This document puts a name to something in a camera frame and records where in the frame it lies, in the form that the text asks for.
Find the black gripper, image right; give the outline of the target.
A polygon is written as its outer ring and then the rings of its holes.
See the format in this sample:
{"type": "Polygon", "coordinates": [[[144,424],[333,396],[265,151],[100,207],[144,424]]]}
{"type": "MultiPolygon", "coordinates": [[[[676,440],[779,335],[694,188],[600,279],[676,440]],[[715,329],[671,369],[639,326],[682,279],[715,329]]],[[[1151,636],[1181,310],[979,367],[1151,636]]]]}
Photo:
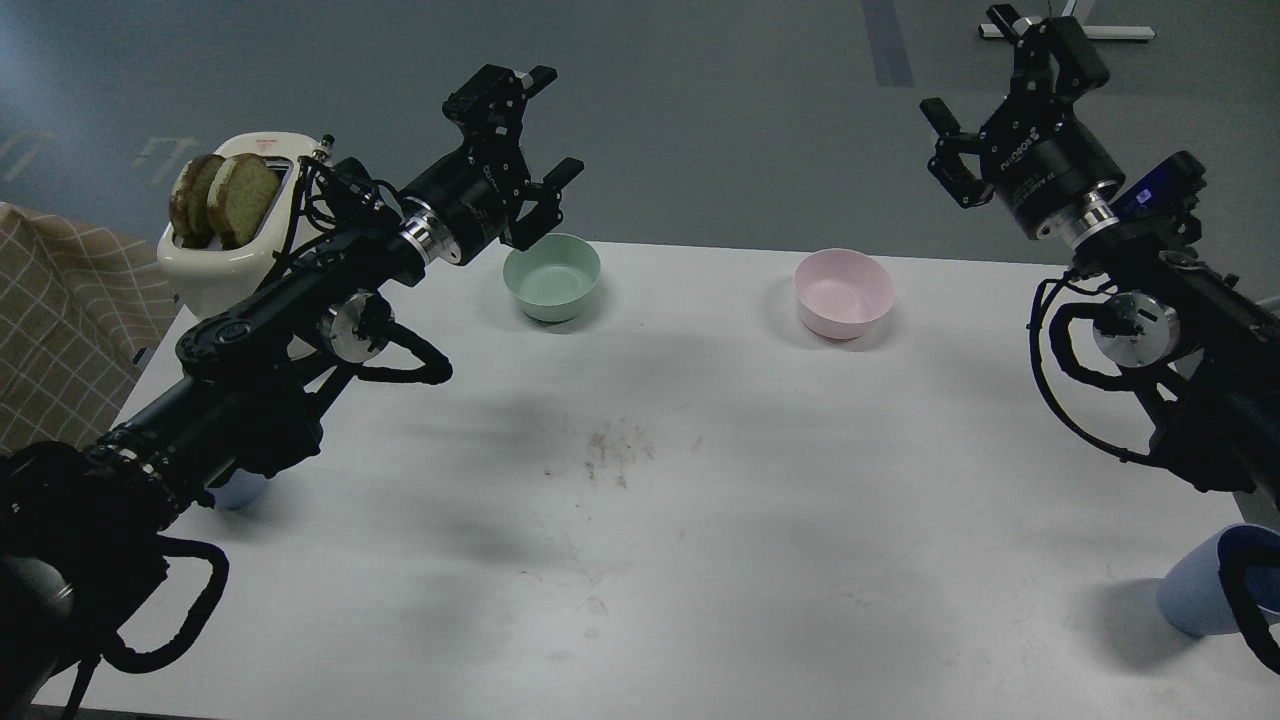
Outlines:
{"type": "Polygon", "coordinates": [[[937,137],[931,174],[960,208],[998,199],[1030,240],[1085,241],[1117,224],[1108,202],[1124,174],[1074,111],[1110,79],[1098,53],[1069,15],[992,4],[986,17],[986,37],[1014,50],[1009,90],[977,132],[941,97],[920,101],[937,137]]]}

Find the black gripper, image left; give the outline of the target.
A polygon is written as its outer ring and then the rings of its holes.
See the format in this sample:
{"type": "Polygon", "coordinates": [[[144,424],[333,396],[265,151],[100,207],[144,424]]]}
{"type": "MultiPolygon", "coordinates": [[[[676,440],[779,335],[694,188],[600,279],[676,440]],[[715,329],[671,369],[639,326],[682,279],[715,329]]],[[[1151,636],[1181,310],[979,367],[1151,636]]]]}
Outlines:
{"type": "Polygon", "coordinates": [[[553,67],[483,67],[443,102],[461,145],[399,192],[399,236],[424,266],[465,266],[494,241],[526,251],[561,224],[564,188],[585,163],[564,158],[534,181],[521,147],[529,101],[557,77],[553,67]]]}

